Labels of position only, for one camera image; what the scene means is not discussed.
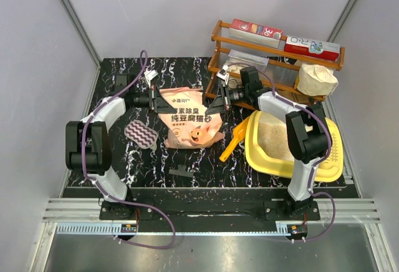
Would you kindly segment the yellow plastic litter scoop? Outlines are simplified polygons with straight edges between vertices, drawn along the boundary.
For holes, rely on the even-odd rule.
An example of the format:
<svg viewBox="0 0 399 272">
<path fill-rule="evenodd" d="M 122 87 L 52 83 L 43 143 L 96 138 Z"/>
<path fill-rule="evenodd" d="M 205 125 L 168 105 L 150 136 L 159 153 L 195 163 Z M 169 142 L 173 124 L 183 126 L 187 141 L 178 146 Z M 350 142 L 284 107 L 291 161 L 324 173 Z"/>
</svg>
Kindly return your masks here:
<svg viewBox="0 0 399 272">
<path fill-rule="evenodd" d="M 232 139 L 226 149 L 223 151 L 219 159 L 222 162 L 225 162 L 228 157 L 233 153 L 236 146 L 244 140 L 246 136 L 246 129 L 248 127 L 249 117 L 244 119 L 241 123 L 239 123 L 232 132 Z"/>
</svg>

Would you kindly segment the pink cat litter bag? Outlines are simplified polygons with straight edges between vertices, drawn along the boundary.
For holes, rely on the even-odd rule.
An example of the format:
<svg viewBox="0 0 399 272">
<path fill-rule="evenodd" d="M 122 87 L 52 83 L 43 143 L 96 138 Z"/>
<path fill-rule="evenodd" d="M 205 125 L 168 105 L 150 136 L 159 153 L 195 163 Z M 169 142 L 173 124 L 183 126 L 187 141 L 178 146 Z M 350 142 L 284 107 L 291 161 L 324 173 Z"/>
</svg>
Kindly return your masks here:
<svg viewBox="0 0 399 272">
<path fill-rule="evenodd" d="M 163 98 L 176 109 L 175 114 L 159 114 L 168 127 L 165 144 L 173 149 L 208 148 L 224 139 L 220 114 L 206 115 L 201 89 L 180 87 L 162 89 Z"/>
</svg>

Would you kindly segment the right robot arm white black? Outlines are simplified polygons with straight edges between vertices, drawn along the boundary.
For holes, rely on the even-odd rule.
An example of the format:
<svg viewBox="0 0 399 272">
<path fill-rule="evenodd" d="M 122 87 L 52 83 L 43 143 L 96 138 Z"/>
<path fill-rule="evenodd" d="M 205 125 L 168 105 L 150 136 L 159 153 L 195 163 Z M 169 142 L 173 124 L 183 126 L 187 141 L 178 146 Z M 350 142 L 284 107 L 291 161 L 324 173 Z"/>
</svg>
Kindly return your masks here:
<svg viewBox="0 0 399 272">
<path fill-rule="evenodd" d="M 241 86 L 230 89 L 228 68 L 225 65 L 216 74 L 218 93 L 208 106 L 206 115 L 223 113 L 230 106 L 244 102 L 286 124 L 288 147 L 294 157 L 294 171 L 287 188 L 289 196 L 283 200 L 277 212 L 296 220 L 311 209 L 316 196 L 313 183 L 317 169 L 331 152 L 332 139 L 324 111 L 318 105 L 307 107 L 278 94 L 270 77 L 266 79 L 271 85 L 265 87 L 259 78 L 262 72 L 255 66 L 241 69 Z"/>
</svg>

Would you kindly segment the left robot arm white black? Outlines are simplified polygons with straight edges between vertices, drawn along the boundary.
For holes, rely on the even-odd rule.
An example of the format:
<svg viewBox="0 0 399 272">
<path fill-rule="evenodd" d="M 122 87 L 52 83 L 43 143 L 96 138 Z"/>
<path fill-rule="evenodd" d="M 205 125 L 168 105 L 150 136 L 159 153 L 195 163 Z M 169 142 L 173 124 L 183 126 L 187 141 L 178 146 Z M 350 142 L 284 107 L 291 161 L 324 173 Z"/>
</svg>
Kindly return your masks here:
<svg viewBox="0 0 399 272">
<path fill-rule="evenodd" d="M 122 74 L 117 77 L 113 91 L 100 105 L 79 121 L 65 127 L 65 163 L 69 170 L 81 171 L 102 193 L 105 201 L 114 203 L 113 212 L 128 219 L 135 212 L 133 197 L 112 167 L 112 150 L 108 131 L 131 108 L 148 108 L 157 114 L 176 114 L 177 110 L 161 95 L 152 80 L 154 70 L 144 73 L 148 89 L 135 91 L 138 77 Z"/>
</svg>

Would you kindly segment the brown cat litter granules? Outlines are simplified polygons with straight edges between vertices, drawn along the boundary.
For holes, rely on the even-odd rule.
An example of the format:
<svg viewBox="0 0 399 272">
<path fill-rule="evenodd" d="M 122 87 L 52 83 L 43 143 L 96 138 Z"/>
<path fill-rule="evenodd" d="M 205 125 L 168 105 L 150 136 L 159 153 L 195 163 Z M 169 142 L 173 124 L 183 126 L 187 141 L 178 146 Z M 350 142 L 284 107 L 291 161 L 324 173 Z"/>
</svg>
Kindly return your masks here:
<svg viewBox="0 0 399 272">
<path fill-rule="evenodd" d="M 267 156 L 278 160 L 294 161 L 288 146 L 285 124 L 260 122 L 257 140 Z"/>
</svg>

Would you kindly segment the yellow litter box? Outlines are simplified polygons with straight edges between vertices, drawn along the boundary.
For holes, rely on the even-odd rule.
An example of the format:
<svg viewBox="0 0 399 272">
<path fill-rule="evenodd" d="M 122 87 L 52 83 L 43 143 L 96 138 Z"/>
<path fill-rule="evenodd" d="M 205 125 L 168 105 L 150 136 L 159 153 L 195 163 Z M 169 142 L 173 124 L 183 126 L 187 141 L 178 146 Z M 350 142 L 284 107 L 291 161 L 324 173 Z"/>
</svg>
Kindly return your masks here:
<svg viewBox="0 0 399 272">
<path fill-rule="evenodd" d="M 261 173 L 291 178 L 294 170 L 294 161 L 271 158 L 259 146 L 257 132 L 260 122 L 285 124 L 269 113 L 254 111 L 251 114 L 245 136 L 245 155 L 248 164 Z M 344 149 L 339 129 L 332 120 L 326 119 L 326 122 L 332 137 L 332 147 L 328 159 L 324 160 L 318 167 L 315 176 L 315 181 L 317 182 L 336 181 L 344 169 Z"/>
</svg>

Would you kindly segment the brown cardboard box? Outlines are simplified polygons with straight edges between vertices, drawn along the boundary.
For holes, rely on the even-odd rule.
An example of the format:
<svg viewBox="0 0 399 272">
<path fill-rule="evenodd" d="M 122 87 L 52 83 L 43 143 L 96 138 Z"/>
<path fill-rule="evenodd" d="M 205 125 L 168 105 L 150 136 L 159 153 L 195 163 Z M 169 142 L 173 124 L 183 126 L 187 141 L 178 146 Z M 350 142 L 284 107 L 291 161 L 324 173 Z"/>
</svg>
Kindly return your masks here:
<svg viewBox="0 0 399 272">
<path fill-rule="evenodd" d="M 284 91 L 284 90 L 278 90 L 277 93 L 281 96 L 283 96 L 284 98 L 287 98 L 293 102 L 299 103 L 299 104 L 305 104 L 305 105 L 312 105 L 314 103 L 313 98 L 308 97 L 306 95 L 303 94 L 296 94 L 293 92 L 288 92 L 288 91 Z"/>
</svg>

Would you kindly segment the red 3D toothpaste box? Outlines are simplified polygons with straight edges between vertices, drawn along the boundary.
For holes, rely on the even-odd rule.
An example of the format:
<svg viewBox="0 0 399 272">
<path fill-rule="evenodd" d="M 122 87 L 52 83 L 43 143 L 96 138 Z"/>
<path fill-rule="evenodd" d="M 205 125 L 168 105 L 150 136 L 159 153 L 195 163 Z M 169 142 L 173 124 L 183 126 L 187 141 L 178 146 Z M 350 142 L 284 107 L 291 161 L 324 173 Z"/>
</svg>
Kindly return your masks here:
<svg viewBox="0 0 399 272">
<path fill-rule="evenodd" d="M 229 36 L 259 45 L 277 48 L 282 39 L 283 30 L 234 19 L 229 27 Z"/>
</svg>

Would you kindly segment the red white R+O box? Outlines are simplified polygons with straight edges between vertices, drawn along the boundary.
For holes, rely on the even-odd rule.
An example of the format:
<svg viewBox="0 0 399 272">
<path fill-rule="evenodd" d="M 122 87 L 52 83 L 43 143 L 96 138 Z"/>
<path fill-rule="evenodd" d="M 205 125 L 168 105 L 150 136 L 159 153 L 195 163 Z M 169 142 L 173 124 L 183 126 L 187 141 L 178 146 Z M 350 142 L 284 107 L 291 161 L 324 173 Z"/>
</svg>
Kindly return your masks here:
<svg viewBox="0 0 399 272">
<path fill-rule="evenodd" d="M 287 36 L 284 51 L 327 61 L 336 61 L 340 55 L 340 45 L 315 39 Z"/>
</svg>

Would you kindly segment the purple wavy striped sponge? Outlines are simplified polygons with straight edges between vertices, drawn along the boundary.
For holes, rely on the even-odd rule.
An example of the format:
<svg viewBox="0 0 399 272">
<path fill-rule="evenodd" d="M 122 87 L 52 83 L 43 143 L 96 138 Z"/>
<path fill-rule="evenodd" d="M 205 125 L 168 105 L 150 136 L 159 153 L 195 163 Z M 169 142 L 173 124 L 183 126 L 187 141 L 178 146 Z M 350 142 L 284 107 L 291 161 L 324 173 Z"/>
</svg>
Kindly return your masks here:
<svg viewBox="0 0 399 272">
<path fill-rule="evenodd" d="M 142 149 L 157 149 L 158 133 L 139 120 L 130 122 L 125 127 L 124 134 Z"/>
</svg>

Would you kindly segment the grey metal scraper blade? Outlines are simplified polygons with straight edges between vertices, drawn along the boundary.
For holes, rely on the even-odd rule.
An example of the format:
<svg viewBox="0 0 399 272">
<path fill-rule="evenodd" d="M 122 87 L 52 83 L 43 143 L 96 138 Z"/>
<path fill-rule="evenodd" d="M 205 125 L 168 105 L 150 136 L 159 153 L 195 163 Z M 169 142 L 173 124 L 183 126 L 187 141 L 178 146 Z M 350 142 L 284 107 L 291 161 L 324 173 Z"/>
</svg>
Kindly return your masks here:
<svg viewBox="0 0 399 272">
<path fill-rule="evenodd" d="M 169 174 L 179 177 L 193 177 L 193 172 L 188 171 L 184 165 L 178 165 L 177 169 L 169 169 Z"/>
</svg>

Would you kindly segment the wooden two-tier shelf rack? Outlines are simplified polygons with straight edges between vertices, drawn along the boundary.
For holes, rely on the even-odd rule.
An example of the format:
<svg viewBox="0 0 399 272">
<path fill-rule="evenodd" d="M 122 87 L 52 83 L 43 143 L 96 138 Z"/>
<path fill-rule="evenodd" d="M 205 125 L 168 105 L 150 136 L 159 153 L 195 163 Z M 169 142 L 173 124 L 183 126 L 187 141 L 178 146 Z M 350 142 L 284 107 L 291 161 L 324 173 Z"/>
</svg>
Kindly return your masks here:
<svg viewBox="0 0 399 272">
<path fill-rule="evenodd" d="M 251 55 L 256 53 L 260 56 L 269 59 L 266 66 L 266 74 L 272 78 L 277 90 L 284 90 L 296 94 L 302 94 L 294 88 L 294 83 L 299 73 L 300 67 L 294 64 L 284 62 L 284 59 L 292 59 L 309 64 L 317 64 L 340 71 L 344 66 L 345 61 L 345 47 L 340 47 L 340 55 L 336 61 L 327 61 L 315 57 L 303 56 L 284 51 L 284 44 L 286 43 L 286 36 L 280 40 L 277 48 L 262 46 L 255 43 L 243 41 L 241 39 L 233 39 L 228 36 L 230 23 L 219 20 L 216 23 L 211 35 L 211 40 L 215 42 L 214 54 L 208 64 L 208 71 L 211 73 L 211 80 L 205 90 L 205 96 L 208 98 L 215 98 L 218 81 L 216 80 L 216 73 L 223 66 L 229 57 L 231 50 L 242 49 Z M 326 96 L 311 97 L 314 103 L 324 101 Z"/>
</svg>

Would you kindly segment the beige tissue pack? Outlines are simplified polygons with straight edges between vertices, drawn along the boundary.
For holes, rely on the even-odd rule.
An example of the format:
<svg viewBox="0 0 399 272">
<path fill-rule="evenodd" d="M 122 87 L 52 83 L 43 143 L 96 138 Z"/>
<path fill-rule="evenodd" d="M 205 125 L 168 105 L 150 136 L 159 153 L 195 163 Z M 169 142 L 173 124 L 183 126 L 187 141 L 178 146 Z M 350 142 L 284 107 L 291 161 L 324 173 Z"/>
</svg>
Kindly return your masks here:
<svg viewBox="0 0 399 272">
<path fill-rule="evenodd" d="M 330 95 L 338 84 L 333 69 L 302 63 L 294 87 L 302 94 L 315 97 Z"/>
</svg>

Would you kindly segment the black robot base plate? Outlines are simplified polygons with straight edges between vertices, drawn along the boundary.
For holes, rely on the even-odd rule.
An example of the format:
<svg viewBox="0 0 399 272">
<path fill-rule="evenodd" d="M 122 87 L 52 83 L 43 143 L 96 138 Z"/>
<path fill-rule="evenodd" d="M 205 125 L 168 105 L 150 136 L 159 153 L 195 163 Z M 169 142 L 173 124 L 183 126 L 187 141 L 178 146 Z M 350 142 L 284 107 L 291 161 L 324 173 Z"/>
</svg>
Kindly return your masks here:
<svg viewBox="0 0 399 272">
<path fill-rule="evenodd" d="M 319 206 L 316 202 L 306 209 L 305 212 L 287 214 L 283 212 L 283 202 L 280 200 L 260 200 L 228 198 L 227 200 L 205 200 L 205 199 L 159 199 L 142 200 L 150 205 L 131 206 L 123 203 L 103 201 L 100 204 L 99 218 L 101 220 L 129 220 L 138 218 L 140 221 L 154 220 L 160 218 L 161 214 L 154 210 L 157 207 L 169 217 L 172 216 L 244 216 L 259 218 L 266 221 L 288 220 L 288 221 L 319 221 L 321 219 Z"/>
</svg>

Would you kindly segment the aluminium frame rail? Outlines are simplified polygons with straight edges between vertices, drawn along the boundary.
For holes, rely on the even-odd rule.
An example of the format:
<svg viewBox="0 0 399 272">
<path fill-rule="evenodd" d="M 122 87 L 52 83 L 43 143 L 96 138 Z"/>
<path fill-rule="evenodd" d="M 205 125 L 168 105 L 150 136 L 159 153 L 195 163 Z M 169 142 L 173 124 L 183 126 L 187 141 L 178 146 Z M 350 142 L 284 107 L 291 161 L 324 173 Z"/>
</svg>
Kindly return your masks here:
<svg viewBox="0 0 399 272">
<path fill-rule="evenodd" d="M 336 223 L 380 223 L 374 201 L 371 199 L 317 198 L 321 219 L 326 223 L 332 217 Z M 95 221 L 99 219 L 100 205 L 93 198 L 52 198 L 44 213 L 45 220 Z"/>
</svg>

